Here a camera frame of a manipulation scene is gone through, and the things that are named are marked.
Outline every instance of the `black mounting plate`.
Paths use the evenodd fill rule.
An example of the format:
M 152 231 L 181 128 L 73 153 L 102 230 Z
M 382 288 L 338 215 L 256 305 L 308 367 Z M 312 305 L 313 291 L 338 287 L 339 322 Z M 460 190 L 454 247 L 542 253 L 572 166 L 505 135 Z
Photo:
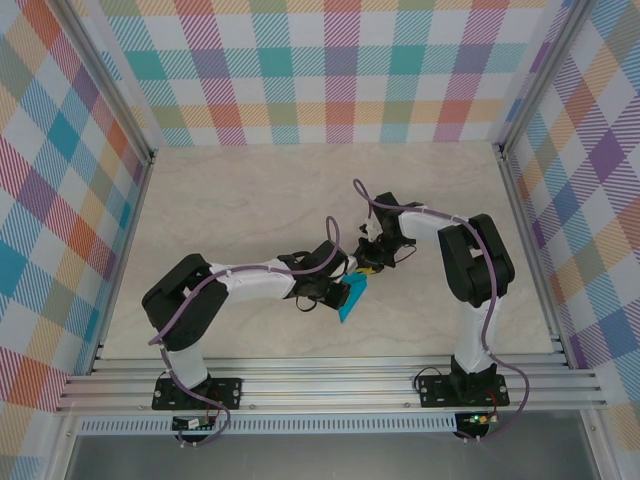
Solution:
M 471 401 L 462 404 L 456 395 L 447 375 L 421 375 L 418 377 L 420 405 L 423 408 L 434 407 L 493 407 L 493 399 L 486 392 L 480 392 Z M 496 375 L 495 383 L 488 388 L 495 397 L 498 407 L 509 405 L 509 392 L 502 375 Z
M 242 379 L 209 377 L 192 391 L 222 403 L 229 410 L 238 410 L 242 398 Z M 180 390 L 171 378 L 159 378 L 156 382 L 151 402 L 152 410 L 206 410 L 207 406 L 207 403 L 196 400 Z

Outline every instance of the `blue object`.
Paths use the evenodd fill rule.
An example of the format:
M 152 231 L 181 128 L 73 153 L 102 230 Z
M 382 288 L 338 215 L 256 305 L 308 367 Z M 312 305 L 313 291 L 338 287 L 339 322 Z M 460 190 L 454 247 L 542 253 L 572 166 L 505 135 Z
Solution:
M 351 291 L 349 292 L 347 302 L 338 309 L 340 322 L 344 323 L 347 316 L 351 313 L 354 305 L 358 302 L 362 293 L 367 288 L 367 276 L 363 273 L 352 273 L 351 275 L 345 275 L 342 278 L 342 282 L 351 285 Z

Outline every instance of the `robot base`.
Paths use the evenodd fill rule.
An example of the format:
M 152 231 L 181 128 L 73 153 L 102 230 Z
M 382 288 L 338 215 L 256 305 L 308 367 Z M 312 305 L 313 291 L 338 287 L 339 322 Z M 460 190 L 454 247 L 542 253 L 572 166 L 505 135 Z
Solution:
M 242 396 L 241 378 L 211 378 L 208 377 L 200 385 L 191 389 L 194 393 L 211 400 L 220 402 L 229 410 L 240 408 Z M 159 378 L 156 382 L 152 410 L 206 410 L 208 404 L 196 400 L 180 390 L 170 378 Z
M 509 392 L 502 375 L 496 375 L 494 382 L 485 391 L 468 396 L 461 402 L 447 375 L 421 375 L 418 377 L 420 405 L 423 408 L 434 407 L 506 407 L 509 405 Z

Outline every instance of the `perforated metal strip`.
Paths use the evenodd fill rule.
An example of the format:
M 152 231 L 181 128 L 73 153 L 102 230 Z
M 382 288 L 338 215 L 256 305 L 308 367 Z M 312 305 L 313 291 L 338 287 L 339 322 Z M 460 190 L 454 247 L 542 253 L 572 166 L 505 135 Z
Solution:
M 455 414 L 242 415 L 225 435 L 453 432 Z M 174 435 L 170 416 L 89 416 L 79 435 Z

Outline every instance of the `purple cable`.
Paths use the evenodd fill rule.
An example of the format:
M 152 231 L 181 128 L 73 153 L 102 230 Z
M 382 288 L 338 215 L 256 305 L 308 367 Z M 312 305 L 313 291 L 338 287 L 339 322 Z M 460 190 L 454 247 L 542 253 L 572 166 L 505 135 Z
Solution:
M 518 373 L 524 380 L 524 397 L 522 398 L 522 402 L 518 406 L 518 409 L 515 411 L 515 413 L 509 419 L 506 425 L 504 425 L 500 430 L 497 430 L 495 432 L 488 434 L 487 436 L 484 437 L 484 439 L 489 439 L 489 438 L 493 438 L 500 435 L 501 433 L 506 431 L 508 428 L 511 428 L 511 426 L 513 426 L 513 424 L 515 423 L 515 420 L 517 420 L 518 417 L 522 414 L 522 411 L 524 410 L 524 407 L 527 404 L 527 401 L 529 400 L 529 392 L 531 390 L 531 387 L 529 384 L 529 377 L 527 377 L 526 373 L 524 373 L 515 365 L 510 365 L 500 360 L 491 352 L 491 350 L 489 349 L 489 345 L 487 344 L 487 331 L 489 329 L 489 323 L 491 322 L 491 317 L 493 315 L 493 311 L 495 310 L 496 302 L 498 301 L 498 282 L 496 280 L 496 271 L 493 266 L 493 262 L 491 261 L 491 256 L 489 255 L 489 250 L 487 249 L 487 246 L 482 241 L 482 238 L 480 238 L 480 235 L 478 234 L 478 232 L 476 232 L 476 230 L 471 225 L 469 225 L 469 222 L 467 222 L 466 220 L 463 220 L 462 218 L 459 218 L 453 215 L 448 215 L 446 213 L 441 213 L 436 210 L 431 210 L 426 207 L 403 207 L 403 206 L 385 205 L 383 203 L 376 202 L 369 196 L 369 193 L 367 192 L 367 189 L 365 188 L 364 184 L 357 178 L 353 180 L 353 187 L 356 189 L 356 192 L 358 192 L 358 195 L 360 195 L 362 198 L 364 198 L 367 201 L 367 203 L 369 204 L 369 209 L 371 209 L 372 206 L 375 206 L 378 208 L 386 208 L 387 210 L 399 210 L 403 212 L 424 213 L 426 215 L 431 215 L 431 216 L 442 218 L 445 220 L 453 220 L 456 223 L 464 225 L 464 227 L 467 230 L 469 230 L 469 233 L 473 235 L 473 238 L 478 243 L 478 246 L 480 247 L 480 251 L 482 251 L 482 255 L 484 255 L 484 258 L 487 262 L 487 267 L 489 268 L 489 279 L 491 281 L 491 300 L 489 303 L 489 309 L 487 310 L 487 316 L 485 317 L 484 324 L 482 325 L 482 335 L 480 337 L 480 340 L 482 342 L 482 348 L 487 353 L 489 358 L 491 358 L 491 360 L 493 360 L 498 365 L 504 368 L 508 368 L 509 370 L 513 370 L 514 372 Z
M 325 225 L 326 225 L 326 228 L 327 228 L 327 238 L 329 240 L 331 240 L 331 229 L 329 228 L 329 226 L 331 224 L 333 224 L 333 228 L 334 228 L 334 230 L 336 232 L 336 240 L 335 240 L 335 242 L 333 242 L 333 250 L 331 251 L 331 254 L 327 257 L 327 259 L 324 262 L 322 262 L 320 265 L 318 265 L 317 267 L 309 268 L 307 270 L 291 271 L 291 270 L 284 270 L 282 268 L 271 268 L 271 267 L 269 267 L 267 265 L 239 265 L 239 266 L 236 266 L 236 267 L 231 267 L 231 268 L 229 268 L 227 270 L 221 270 L 219 272 L 216 272 L 213 275 L 205 278 L 202 282 L 200 282 L 196 286 L 196 288 L 194 288 L 191 291 L 189 296 L 187 296 L 187 298 L 185 298 L 184 302 L 182 302 L 182 304 L 180 305 L 178 310 L 176 310 L 176 312 L 173 314 L 173 316 L 171 317 L 169 322 L 164 326 L 164 328 L 162 330 L 160 330 L 160 332 L 158 332 L 158 334 L 149 341 L 149 345 L 161 344 L 162 343 L 162 339 L 164 338 L 164 336 L 169 331 L 171 331 L 173 326 L 180 319 L 180 316 L 182 315 L 182 313 L 186 310 L 186 308 L 193 301 L 193 299 L 196 297 L 196 295 L 198 295 L 198 293 L 200 293 L 204 287 L 209 285 L 216 278 L 219 278 L 219 277 L 221 277 L 223 275 L 227 275 L 228 273 L 244 272 L 246 270 L 266 270 L 266 271 L 269 271 L 269 272 L 282 273 L 282 274 L 285 274 L 285 275 L 294 275 L 294 276 L 295 275 L 308 275 L 310 273 L 315 273 L 315 272 L 318 272 L 318 271 L 322 270 L 324 267 L 329 265 L 329 262 L 331 262 L 331 260 L 333 260 L 333 257 L 336 256 L 336 253 L 338 253 L 338 249 L 340 248 L 340 228 L 338 227 L 338 222 L 336 222 L 336 219 L 333 218 L 331 215 L 329 215 L 325 220 Z M 206 445 L 207 443 L 210 443 L 210 442 L 214 441 L 229 426 L 229 423 L 231 422 L 231 412 L 229 412 L 229 409 L 227 407 L 225 407 L 223 404 L 221 404 L 219 402 L 216 402 L 215 400 L 212 400 L 210 398 L 203 397 L 202 395 L 198 395 L 197 393 L 189 390 L 178 379 L 176 374 L 173 372 L 173 368 L 171 367 L 171 362 L 169 361 L 169 357 L 167 356 L 167 353 L 166 353 L 166 351 L 165 351 L 165 349 L 164 349 L 164 347 L 162 345 L 161 345 L 161 348 L 160 348 L 160 355 L 162 356 L 162 360 L 164 361 L 164 364 L 167 366 L 167 371 L 168 371 L 169 375 L 171 376 L 171 380 L 173 380 L 173 383 L 180 390 L 182 390 L 187 395 L 195 398 L 196 400 L 200 400 L 201 402 L 208 403 L 209 405 L 212 405 L 215 408 L 219 408 L 220 410 L 224 410 L 224 412 L 226 414 L 226 420 L 225 420 L 224 424 L 222 425 L 222 427 L 216 433 L 213 433 L 213 434 L 209 435 L 207 438 L 205 438 L 201 442 L 198 442 L 197 444 L 193 444 L 193 443 L 187 442 L 186 440 L 184 440 L 182 438 L 182 432 L 178 432 L 179 440 L 183 442 L 182 443 L 183 445 L 186 444 L 186 445 L 189 445 L 189 446 L 192 446 L 192 447 Z

